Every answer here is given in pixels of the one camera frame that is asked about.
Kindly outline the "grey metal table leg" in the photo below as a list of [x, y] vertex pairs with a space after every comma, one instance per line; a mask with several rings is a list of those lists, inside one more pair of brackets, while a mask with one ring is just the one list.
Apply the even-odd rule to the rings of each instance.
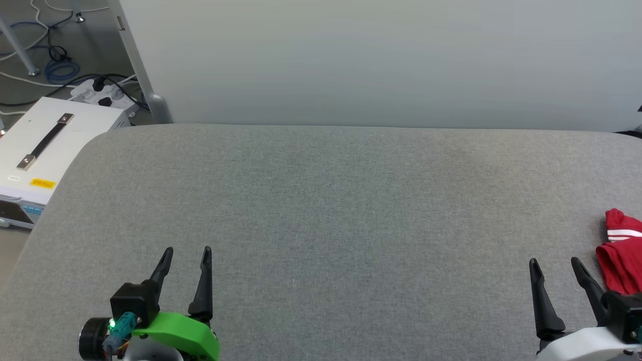
[[36, 68], [34, 65], [34, 62], [28, 54], [26, 53], [25, 48], [21, 44], [21, 42], [18, 40], [16, 34], [14, 31], [11, 29], [10, 25], [8, 25], [5, 20], [0, 16], [0, 31], [5, 35], [6, 39], [8, 40], [10, 46], [13, 48], [13, 53], [9, 55], [9, 57], [12, 56], [17, 56], [22, 64], [25, 66], [27, 69], [28, 75], [29, 76], [37, 76], [41, 72], [40, 69]]

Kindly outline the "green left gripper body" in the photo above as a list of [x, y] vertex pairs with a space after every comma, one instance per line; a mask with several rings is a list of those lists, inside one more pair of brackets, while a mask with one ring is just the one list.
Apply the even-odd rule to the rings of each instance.
[[133, 342], [153, 340], [162, 345], [185, 352], [201, 361], [219, 361], [220, 344], [205, 323], [174, 312], [159, 313], [148, 327], [136, 327], [131, 332], [130, 350]]

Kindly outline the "white power strip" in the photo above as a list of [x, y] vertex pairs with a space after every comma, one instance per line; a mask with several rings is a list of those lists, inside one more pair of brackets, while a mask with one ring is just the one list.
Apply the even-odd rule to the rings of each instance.
[[105, 87], [102, 92], [94, 92], [92, 84], [94, 79], [85, 80], [80, 85], [76, 85], [71, 90], [69, 98], [70, 101], [98, 105], [98, 100], [104, 97], [110, 97], [113, 100], [110, 108], [124, 110], [127, 114], [138, 112], [141, 107], [130, 99], [123, 90], [121, 90], [113, 82], [106, 80]]

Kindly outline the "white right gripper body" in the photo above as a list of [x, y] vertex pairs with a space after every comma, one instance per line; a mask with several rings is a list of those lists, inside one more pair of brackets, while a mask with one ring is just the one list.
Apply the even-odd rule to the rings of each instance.
[[534, 361], [610, 361], [640, 351], [642, 343], [623, 342], [607, 327], [585, 327], [549, 343]]

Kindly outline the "red and white garment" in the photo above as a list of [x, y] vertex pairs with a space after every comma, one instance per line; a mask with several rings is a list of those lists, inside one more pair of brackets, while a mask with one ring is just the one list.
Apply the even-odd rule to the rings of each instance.
[[619, 209], [605, 212], [607, 242], [596, 247], [596, 257], [608, 290], [642, 293], [642, 221]]

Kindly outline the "white equipment case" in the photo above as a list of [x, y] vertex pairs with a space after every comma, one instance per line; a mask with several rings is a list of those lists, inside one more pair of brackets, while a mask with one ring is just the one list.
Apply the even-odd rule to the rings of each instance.
[[[70, 123], [27, 170], [18, 163], [55, 126], [64, 113]], [[43, 97], [0, 137], [0, 228], [32, 229], [73, 160], [95, 137], [130, 126], [121, 109]], [[33, 187], [33, 178], [56, 182], [52, 190]]]

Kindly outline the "grey metal partition post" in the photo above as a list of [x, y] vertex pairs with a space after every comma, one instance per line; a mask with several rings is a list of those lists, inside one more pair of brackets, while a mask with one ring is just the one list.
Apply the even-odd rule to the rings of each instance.
[[167, 102], [162, 96], [154, 92], [149, 77], [147, 76], [133, 32], [131, 32], [131, 26], [124, 13], [124, 8], [122, 7], [124, 0], [106, 0], [106, 2], [115, 18], [122, 42], [126, 48], [133, 70], [137, 75], [143, 97], [146, 100], [147, 107], [150, 109], [154, 121], [159, 124], [171, 124], [173, 121]]

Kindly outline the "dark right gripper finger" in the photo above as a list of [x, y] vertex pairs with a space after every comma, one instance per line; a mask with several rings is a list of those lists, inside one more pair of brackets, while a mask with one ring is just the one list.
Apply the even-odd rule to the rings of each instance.
[[528, 263], [536, 336], [541, 342], [553, 342], [565, 336], [566, 326], [558, 317], [544, 286], [544, 275], [536, 258]]
[[602, 303], [604, 291], [578, 257], [571, 258], [571, 265], [578, 285], [585, 291], [591, 304], [597, 324], [602, 325], [607, 316], [607, 308]]

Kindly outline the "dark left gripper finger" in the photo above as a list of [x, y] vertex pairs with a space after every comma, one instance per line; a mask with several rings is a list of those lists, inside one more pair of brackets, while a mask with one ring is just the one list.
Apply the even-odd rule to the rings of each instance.
[[154, 284], [154, 301], [158, 302], [161, 295], [163, 281], [165, 277], [169, 274], [172, 258], [174, 256], [174, 248], [168, 247], [163, 252], [163, 255], [160, 257], [154, 271], [149, 277], [149, 281], [152, 281]]
[[206, 246], [200, 261], [200, 277], [193, 301], [188, 307], [190, 318], [210, 322], [213, 317], [212, 250]]

